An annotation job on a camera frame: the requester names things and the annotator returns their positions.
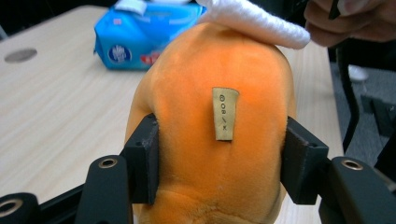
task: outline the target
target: tissue pack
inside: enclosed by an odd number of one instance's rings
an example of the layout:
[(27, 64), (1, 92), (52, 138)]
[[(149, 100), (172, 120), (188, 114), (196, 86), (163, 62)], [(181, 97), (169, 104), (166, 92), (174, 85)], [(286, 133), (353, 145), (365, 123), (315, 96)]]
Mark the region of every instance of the tissue pack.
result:
[(112, 7), (94, 26), (95, 52), (108, 69), (149, 69), (203, 13), (197, 4), (144, 4), (140, 11)]

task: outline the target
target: table surface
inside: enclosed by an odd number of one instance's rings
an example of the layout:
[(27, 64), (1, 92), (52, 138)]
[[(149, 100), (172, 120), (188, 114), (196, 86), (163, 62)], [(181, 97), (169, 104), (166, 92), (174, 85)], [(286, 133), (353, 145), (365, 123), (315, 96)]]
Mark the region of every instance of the table surface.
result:
[[(107, 70), (93, 54), (103, 7), (78, 7), (0, 42), (0, 197), (31, 192), (43, 203), (85, 181), (88, 167), (123, 148), (134, 90), (145, 74)], [(5, 58), (36, 49), (23, 63)], [(342, 155), (329, 58), (314, 43), (281, 49), (290, 61), (297, 120)], [(287, 197), (276, 223), (320, 223), (318, 204)]]

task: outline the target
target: white cloth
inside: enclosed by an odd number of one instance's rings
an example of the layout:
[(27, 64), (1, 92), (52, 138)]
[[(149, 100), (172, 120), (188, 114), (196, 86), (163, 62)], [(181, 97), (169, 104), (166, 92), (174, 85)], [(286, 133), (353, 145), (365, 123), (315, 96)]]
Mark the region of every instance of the white cloth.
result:
[(213, 21), (248, 35), (262, 43), (302, 49), (310, 34), (301, 26), (280, 19), (248, 0), (196, 0), (206, 7), (198, 21)]

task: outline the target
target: orange fabric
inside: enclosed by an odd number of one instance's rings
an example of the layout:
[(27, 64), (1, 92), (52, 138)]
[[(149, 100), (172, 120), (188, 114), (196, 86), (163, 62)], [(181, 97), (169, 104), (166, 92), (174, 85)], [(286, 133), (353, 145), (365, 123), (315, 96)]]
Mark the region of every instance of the orange fabric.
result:
[[(239, 91), (233, 141), (216, 141), (212, 88)], [(134, 207), (140, 223), (271, 223), (283, 200), (281, 149), (295, 116), (288, 61), (214, 23), (174, 40), (139, 84), (127, 139), (154, 113), (160, 127), (155, 204)]]

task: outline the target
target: human hand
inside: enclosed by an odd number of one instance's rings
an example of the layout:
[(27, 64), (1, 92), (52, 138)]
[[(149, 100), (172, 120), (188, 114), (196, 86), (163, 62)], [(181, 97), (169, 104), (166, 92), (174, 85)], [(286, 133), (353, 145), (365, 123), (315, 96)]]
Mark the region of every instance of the human hand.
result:
[(306, 30), (313, 41), (331, 47), (352, 37), (386, 42), (396, 39), (396, 0), (339, 0), (341, 16), (329, 20), (332, 0), (310, 0)]

